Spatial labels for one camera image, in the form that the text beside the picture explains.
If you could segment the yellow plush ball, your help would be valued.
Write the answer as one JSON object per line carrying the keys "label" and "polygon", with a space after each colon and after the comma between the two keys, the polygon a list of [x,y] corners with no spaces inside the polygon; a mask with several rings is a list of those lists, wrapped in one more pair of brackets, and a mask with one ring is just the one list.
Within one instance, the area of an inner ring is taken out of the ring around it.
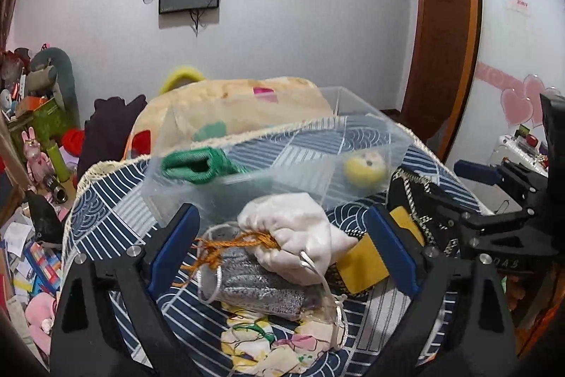
{"label": "yellow plush ball", "polygon": [[351,156],[344,162],[346,179],[357,188],[375,188],[387,173],[387,165],[377,151]]}

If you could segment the white drawstring pouch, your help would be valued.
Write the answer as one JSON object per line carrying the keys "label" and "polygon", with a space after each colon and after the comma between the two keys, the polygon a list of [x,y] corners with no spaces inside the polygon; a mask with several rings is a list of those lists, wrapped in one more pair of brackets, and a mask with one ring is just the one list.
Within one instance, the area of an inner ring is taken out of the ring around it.
{"label": "white drawstring pouch", "polygon": [[305,192],[252,200],[238,215],[238,227],[271,235],[279,247],[258,246],[252,254],[264,269],[301,286],[319,284],[327,268],[357,244]]}

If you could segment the green knitted cloth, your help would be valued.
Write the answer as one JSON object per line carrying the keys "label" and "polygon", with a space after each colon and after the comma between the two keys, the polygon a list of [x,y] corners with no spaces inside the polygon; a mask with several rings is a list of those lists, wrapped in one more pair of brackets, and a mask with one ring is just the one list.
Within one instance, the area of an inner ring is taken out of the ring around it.
{"label": "green knitted cloth", "polygon": [[168,180],[203,185],[218,177],[246,173],[247,169],[220,148],[200,147],[169,153],[162,159],[160,171]]}

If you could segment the black bag with chain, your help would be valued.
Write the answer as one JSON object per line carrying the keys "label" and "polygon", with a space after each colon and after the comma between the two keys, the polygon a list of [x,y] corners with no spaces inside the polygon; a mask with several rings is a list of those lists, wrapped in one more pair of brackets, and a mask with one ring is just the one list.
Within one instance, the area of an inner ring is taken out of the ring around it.
{"label": "black bag with chain", "polygon": [[431,198],[449,196],[430,179],[399,167],[385,204],[358,211],[362,230],[347,230],[357,243],[326,272],[329,286],[363,296],[390,277],[401,293],[417,296],[429,271],[424,251],[453,257],[458,252],[454,221],[441,217]]}

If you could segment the pink plush toy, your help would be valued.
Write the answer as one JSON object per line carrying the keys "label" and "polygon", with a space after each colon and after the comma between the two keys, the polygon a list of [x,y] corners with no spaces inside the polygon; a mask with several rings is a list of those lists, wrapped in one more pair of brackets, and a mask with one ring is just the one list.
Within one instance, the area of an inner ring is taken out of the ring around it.
{"label": "pink plush toy", "polygon": [[57,300],[48,293],[41,292],[34,296],[25,308],[25,318],[35,345],[45,355],[51,352],[51,332],[55,323]]}

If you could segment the blue white patterned tablecloth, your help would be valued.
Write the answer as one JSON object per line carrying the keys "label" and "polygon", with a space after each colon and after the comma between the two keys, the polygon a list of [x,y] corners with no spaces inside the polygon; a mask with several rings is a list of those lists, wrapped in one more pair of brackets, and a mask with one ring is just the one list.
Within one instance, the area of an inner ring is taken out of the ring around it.
{"label": "blue white patterned tablecloth", "polygon": [[[409,146],[402,165],[431,179],[459,204],[486,213],[486,206],[470,192],[420,142]],[[64,243],[64,256],[85,254],[94,260],[118,257],[130,246],[150,241],[158,224],[141,196],[148,161],[132,160],[114,165],[96,164],[81,179],[82,194],[75,201]],[[383,203],[383,193],[349,202],[326,211],[332,225],[342,231],[362,230],[358,211]],[[231,376],[231,359],[221,351],[220,335],[227,329],[229,313],[221,302],[198,300],[197,285],[178,273],[171,288],[157,301],[165,320],[205,376]],[[314,367],[298,376],[359,376],[376,359],[409,306],[390,280],[366,295],[349,296],[345,303],[349,336],[343,348],[330,351]],[[285,338],[299,323],[268,318],[275,334]]]}

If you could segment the clear plastic storage box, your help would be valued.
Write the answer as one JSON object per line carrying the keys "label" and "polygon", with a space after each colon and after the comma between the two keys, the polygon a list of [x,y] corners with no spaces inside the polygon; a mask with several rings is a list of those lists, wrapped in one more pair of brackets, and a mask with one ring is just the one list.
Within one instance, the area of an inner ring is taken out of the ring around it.
{"label": "clear plastic storage box", "polygon": [[[203,226],[231,221],[252,199],[270,194],[308,193],[324,210],[385,192],[401,165],[411,137],[393,120],[343,87],[321,88],[333,115],[286,123],[238,135],[189,142],[179,128],[160,133],[141,187],[156,221],[167,224],[183,203],[198,208]],[[164,156],[200,147],[222,149],[246,173],[215,178],[204,185],[161,175]],[[344,162],[377,151],[387,165],[375,188],[357,188],[346,179]]]}

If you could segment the floral cream cloth pouch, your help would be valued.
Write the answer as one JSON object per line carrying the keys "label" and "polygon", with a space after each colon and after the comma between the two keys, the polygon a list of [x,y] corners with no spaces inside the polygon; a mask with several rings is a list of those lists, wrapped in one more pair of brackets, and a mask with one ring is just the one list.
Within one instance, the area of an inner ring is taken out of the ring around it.
{"label": "floral cream cloth pouch", "polygon": [[232,361],[231,376],[304,374],[332,349],[344,346],[349,332],[344,319],[336,325],[310,315],[290,336],[279,338],[265,314],[225,302],[221,306],[229,313],[220,348]]}

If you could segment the grey glitter pouch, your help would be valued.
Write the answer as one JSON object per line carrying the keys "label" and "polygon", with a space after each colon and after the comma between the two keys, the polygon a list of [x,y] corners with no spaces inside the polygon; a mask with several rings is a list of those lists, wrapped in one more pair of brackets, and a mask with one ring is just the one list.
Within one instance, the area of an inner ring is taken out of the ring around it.
{"label": "grey glitter pouch", "polygon": [[261,267],[243,248],[228,249],[215,269],[201,267],[197,281],[204,303],[219,301],[284,319],[300,319],[320,309],[324,300],[321,286],[293,284]]}

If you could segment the green bottle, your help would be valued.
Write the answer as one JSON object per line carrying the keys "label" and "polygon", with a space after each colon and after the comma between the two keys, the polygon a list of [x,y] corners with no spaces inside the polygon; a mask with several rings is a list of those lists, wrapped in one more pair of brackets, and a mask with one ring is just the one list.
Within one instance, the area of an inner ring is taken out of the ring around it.
{"label": "green bottle", "polygon": [[48,142],[46,152],[51,160],[55,174],[58,176],[58,181],[65,183],[70,178],[70,172],[62,158],[58,144],[54,141]]}

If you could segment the pink rabbit figurine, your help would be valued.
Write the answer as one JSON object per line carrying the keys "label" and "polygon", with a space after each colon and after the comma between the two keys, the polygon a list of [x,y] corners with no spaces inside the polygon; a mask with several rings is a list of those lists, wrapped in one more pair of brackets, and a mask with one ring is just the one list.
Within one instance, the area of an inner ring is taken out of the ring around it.
{"label": "pink rabbit figurine", "polygon": [[26,168],[31,184],[42,185],[44,179],[55,173],[55,169],[48,155],[41,150],[41,144],[35,137],[32,126],[21,132],[23,141],[23,155],[26,159]]}

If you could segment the dark purple garment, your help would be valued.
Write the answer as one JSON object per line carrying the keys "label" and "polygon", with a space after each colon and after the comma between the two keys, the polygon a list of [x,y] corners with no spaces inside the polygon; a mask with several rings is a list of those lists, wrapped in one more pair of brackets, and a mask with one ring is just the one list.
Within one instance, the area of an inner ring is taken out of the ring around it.
{"label": "dark purple garment", "polygon": [[145,95],[126,103],[118,96],[94,101],[94,113],[85,122],[77,181],[99,162],[120,161],[135,120],[147,106]]}

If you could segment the green cardboard box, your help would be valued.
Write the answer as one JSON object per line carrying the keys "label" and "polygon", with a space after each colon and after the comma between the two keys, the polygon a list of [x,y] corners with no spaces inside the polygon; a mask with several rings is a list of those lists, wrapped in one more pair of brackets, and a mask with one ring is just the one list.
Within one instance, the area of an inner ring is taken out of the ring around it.
{"label": "green cardboard box", "polygon": [[54,99],[48,100],[35,111],[15,119],[8,124],[8,132],[17,150],[23,147],[21,132],[32,127],[35,138],[42,146],[48,146],[51,141],[59,142],[61,137],[70,129],[76,128],[72,115],[61,109]]}

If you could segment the beige patchwork plush blanket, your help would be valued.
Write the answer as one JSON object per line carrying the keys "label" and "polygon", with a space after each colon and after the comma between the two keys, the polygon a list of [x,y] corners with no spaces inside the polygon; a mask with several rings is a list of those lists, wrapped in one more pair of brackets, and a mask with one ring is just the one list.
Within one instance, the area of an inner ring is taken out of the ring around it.
{"label": "beige patchwork plush blanket", "polygon": [[150,100],[133,124],[124,157],[151,153],[160,133],[175,128],[183,139],[200,142],[332,115],[321,89],[301,77],[201,80]]}

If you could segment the grey green plush toy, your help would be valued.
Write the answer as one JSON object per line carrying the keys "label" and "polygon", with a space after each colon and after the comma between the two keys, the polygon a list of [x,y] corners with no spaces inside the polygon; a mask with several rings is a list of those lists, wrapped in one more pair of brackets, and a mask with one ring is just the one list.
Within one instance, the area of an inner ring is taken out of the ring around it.
{"label": "grey green plush toy", "polygon": [[59,108],[79,125],[78,101],[70,57],[64,50],[49,47],[37,53],[29,65],[25,95],[51,94]]}

